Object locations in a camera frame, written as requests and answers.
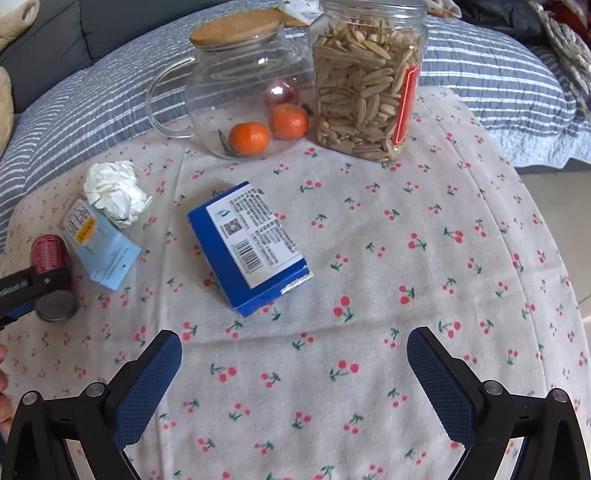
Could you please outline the snack bags on sofa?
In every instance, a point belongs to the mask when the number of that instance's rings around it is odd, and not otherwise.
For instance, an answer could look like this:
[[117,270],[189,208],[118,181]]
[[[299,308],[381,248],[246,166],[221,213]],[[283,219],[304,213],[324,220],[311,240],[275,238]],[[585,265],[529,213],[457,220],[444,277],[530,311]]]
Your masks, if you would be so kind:
[[279,7],[288,17],[306,26],[310,26],[322,16],[318,0],[283,0],[279,2]]

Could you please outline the dark grey sofa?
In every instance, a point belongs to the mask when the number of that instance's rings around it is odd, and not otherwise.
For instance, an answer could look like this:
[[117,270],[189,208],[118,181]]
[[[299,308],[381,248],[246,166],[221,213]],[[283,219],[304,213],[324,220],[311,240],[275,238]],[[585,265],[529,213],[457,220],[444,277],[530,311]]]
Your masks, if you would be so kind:
[[1,51],[14,112],[69,75],[125,43],[217,3],[197,1],[42,1],[33,24]]

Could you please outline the striped grey quilt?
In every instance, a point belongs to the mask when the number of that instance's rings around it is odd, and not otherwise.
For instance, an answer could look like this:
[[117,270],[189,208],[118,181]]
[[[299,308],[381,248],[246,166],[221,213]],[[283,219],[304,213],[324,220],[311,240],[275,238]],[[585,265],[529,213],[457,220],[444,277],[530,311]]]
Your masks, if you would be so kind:
[[[61,80],[16,114],[1,157],[1,219],[49,180],[150,127],[144,95],[153,76],[190,53],[190,31],[250,10],[216,5],[157,27]],[[454,90],[517,167],[561,169],[590,158],[590,118],[552,48],[462,20],[432,18],[420,81]]]

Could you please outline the light blue carton box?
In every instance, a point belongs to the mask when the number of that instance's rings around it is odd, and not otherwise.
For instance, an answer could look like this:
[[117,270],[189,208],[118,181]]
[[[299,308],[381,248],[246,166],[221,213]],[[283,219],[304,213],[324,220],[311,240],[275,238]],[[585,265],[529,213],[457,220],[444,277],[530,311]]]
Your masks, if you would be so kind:
[[89,279],[112,291],[140,254],[136,244],[80,196],[69,205],[59,229]]

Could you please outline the cherry print tablecloth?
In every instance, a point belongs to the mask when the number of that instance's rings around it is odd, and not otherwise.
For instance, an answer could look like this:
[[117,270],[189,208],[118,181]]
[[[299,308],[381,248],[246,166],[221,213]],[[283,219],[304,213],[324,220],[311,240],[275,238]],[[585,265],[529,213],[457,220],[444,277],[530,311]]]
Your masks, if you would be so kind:
[[[423,87],[391,165],[304,141],[225,161],[155,132],[124,160],[152,203],[127,232],[140,247],[121,286],[74,269],[80,308],[28,315],[1,340],[8,394],[78,394],[109,379],[162,329],[182,365],[128,455],[145,479],[444,479],[462,455],[408,365],[429,327],[509,391],[570,396],[590,429],[590,353],[558,247],[526,186],[476,116]],[[231,308],[187,215],[249,182],[312,277],[249,317]]]

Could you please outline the red drink can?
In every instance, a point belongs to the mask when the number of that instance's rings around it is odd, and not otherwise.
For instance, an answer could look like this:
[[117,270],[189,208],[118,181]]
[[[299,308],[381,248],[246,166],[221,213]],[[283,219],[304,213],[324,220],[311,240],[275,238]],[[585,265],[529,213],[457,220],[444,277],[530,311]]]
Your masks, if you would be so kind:
[[31,265],[43,281],[41,296],[34,301],[38,317],[49,323],[72,318],[78,302],[72,290],[67,247],[60,236],[43,235],[31,247]]

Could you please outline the white paper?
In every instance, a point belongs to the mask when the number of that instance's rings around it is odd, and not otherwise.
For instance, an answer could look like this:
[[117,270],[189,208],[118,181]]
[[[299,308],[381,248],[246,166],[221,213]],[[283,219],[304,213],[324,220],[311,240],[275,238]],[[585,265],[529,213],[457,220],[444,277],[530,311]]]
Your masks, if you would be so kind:
[[140,174],[128,160],[94,164],[86,173],[83,194],[117,228],[126,229],[152,202],[139,185]]

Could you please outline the orange tangerine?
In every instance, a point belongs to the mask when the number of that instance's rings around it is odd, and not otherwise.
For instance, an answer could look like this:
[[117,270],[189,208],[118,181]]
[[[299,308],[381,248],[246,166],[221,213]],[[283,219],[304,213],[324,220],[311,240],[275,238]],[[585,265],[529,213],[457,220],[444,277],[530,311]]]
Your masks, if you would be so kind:
[[279,140],[297,140],[308,132],[307,112],[297,105],[280,104],[270,110],[269,128]]
[[239,123],[231,128],[228,141],[239,155],[259,155],[270,145],[270,130],[262,123]]

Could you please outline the glass jar of seeds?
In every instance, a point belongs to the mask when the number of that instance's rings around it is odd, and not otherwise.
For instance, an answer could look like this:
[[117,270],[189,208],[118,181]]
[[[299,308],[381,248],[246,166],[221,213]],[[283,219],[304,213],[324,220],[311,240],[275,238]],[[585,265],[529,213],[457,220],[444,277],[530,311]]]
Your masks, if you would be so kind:
[[403,149],[428,41],[424,1],[322,1],[311,24],[318,142],[391,163]]

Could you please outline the dark blue box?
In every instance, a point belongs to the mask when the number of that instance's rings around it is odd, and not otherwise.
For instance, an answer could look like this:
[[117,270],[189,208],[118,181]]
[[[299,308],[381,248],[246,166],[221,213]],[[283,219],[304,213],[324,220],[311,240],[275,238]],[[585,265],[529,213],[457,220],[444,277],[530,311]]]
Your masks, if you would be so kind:
[[249,182],[187,217],[217,284],[243,317],[312,278],[296,242]]

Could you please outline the glass jug with cork lid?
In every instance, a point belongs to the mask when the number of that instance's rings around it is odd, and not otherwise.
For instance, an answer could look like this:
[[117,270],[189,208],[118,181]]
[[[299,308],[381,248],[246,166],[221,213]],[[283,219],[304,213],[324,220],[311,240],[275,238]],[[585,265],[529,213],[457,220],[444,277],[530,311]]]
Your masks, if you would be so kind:
[[[307,136],[287,141],[270,132],[269,147],[254,156],[235,153],[228,141],[231,128],[239,123],[269,128],[270,110],[280,104],[303,108],[310,130],[311,53],[300,40],[287,38],[280,10],[242,11],[212,20],[197,27],[189,41],[193,54],[166,67],[147,89],[145,109],[154,129],[170,138],[197,139],[225,159],[270,158]],[[182,93],[189,125],[183,130],[161,123],[152,109],[161,81],[178,70],[188,73]]]

